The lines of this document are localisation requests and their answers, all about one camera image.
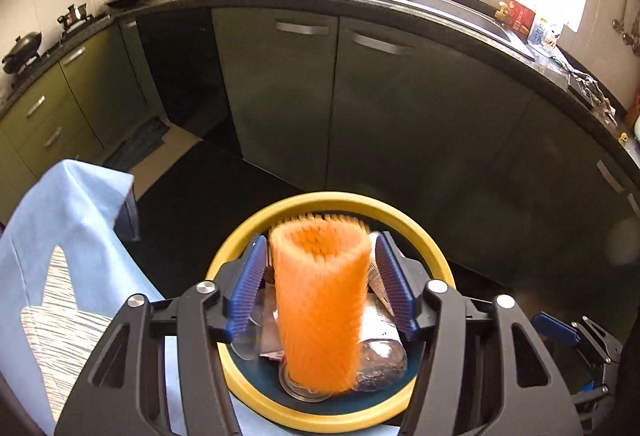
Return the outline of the crushed clear plastic bottle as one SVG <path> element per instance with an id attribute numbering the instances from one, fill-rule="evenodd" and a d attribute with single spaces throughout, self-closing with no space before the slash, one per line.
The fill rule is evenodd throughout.
<path id="1" fill-rule="evenodd" d="M 369 234 L 367 299 L 360 328 L 360 364 L 354 386 L 355 392 L 373 393 L 387 390 L 400 382 L 407 372 L 408 358 L 401 343 L 392 306 L 378 271 L 375 245 L 380 234 Z"/>

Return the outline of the yellow rimmed dark trash bin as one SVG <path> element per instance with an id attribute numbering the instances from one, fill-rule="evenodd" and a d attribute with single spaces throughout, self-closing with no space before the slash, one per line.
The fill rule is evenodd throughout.
<path id="1" fill-rule="evenodd" d="M 225 263 L 238 259 L 250 240 L 277 222 L 308 217 L 313 213 L 355 214 L 385 223 L 408 240 L 423 258 L 421 266 L 451 289 L 456 286 L 444 254 L 433 239 L 410 217 L 379 200 L 347 192 L 311 192 L 271 204 L 241 223 L 227 237 L 210 264 L 206 278 L 213 280 Z M 356 340 L 360 328 L 357 319 L 364 304 L 366 275 L 360 265 L 346 278 L 307 275 L 309 266 L 276 266 L 276 276 L 285 280 L 285 290 L 278 296 L 284 300 L 285 320 L 295 343 L 311 351 L 314 374 L 336 369 L 343 358 L 338 354 Z M 233 360 L 230 349 L 218 345 L 221 367 L 230 392 L 264 418 L 296 430 L 316 433 L 346 433 L 363 430 L 385 422 L 408 408 L 415 380 L 399 392 L 372 407 L 345 414 L 312 414 L 288 408 L 284 402 L 260 390 Z"/>

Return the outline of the orange foam fruit net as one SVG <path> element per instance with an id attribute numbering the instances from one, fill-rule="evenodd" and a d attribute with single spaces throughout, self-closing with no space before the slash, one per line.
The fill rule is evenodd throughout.
<path id="1" fill-rule="evenodd" d="M 312 390 L 350 390 L 359 368 L 369 228 L 354 217 L 307 215 L 279 223 L 268 241 L 288 372 Z"/>

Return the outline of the clear plastic cup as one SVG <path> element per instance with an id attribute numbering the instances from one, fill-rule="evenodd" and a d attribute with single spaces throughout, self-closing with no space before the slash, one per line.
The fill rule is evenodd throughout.
<path id="1" fill-rule="evenodd" d="M 264 289 L 258 289 L 254 307 L 248 318 L 245 330 L 238 335 L 231 344 L 232 352 L 244 361 L 254 361 L 264 358 L 259 355 L 260 335 L 262 335 L 262 305 L 264 304 Z"/>

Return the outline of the red white milk carton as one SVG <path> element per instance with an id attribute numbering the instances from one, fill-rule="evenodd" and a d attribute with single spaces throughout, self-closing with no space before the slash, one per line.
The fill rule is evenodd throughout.
<path id="1" fill-rule="evenodd" d="M 262 335 L 260 335 L 259 355 L 270 360 L 281 361 L 284 350 L 280 340 L 276 290 L 265 286 L 262 305 Z"/>

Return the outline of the crushed red cola can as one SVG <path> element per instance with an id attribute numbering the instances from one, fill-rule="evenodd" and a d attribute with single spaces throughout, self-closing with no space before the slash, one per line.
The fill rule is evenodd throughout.
<path id="1" fill-rule="evenodd" d="M 331 397 L 330 393 L 320 392 L 320 390 L 312 390 L 299 382 L 295 382 L 288 372 L 288 361 L 283 358 L 279 364 L 279 382 L 282 390 L 291 396 L 292 398 L 306 402 L 306 404 L 318 404 L 328 400 Z"/>

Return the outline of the green lower cabinets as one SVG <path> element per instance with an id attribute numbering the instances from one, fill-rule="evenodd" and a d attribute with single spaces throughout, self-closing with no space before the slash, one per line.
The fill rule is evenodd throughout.
<path id="1" fill-rule="evenodd" d="M 450 23 L 343 1 L 122 14 L 39 79 L 49 114 L 1 139 L 1 214 L 60 159 L 104 159 L 151 112 L 227 136 L 305 191 L 374 197 L 530 312 L 626 338 L 639 306 L 639 168 L 572 89 Z"/>

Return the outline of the blue patterned tablecloth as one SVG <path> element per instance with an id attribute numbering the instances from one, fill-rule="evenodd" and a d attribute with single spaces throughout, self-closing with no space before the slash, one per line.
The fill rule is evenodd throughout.
<path id="1" fill-rule="evenodd" d="M 114 231 L 134 178 L 64 159 L 23 196 L 1 236 L 1 374 L 50 435 L 126 299 L 162 294 Z"/>

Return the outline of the small steel pot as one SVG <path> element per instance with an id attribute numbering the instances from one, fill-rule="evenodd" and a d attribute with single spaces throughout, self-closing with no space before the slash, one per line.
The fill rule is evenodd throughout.
<path id="1" fill-rule="evenodd" d="M 90 21 L 93 15 L 88 12 L 87 5 L 81 3 L 79 6 L 71 4 L 67 8 L 67 12 L 60 15 L 56 21 L 62 26 L 64 32 L 68 32 L 75 25 Z"/>

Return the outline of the black wok with lid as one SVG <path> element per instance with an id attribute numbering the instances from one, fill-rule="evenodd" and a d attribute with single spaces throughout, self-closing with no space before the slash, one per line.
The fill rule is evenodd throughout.
<path id="1" fill-rule="evenodd" d="M 17 36 L 12 49 L 2 58 L 2 68 L 6 74 L 15 74 L 31 59 L 38 55 L 42 35 L 40 32 L 29 32 L 25 36 Z"/>

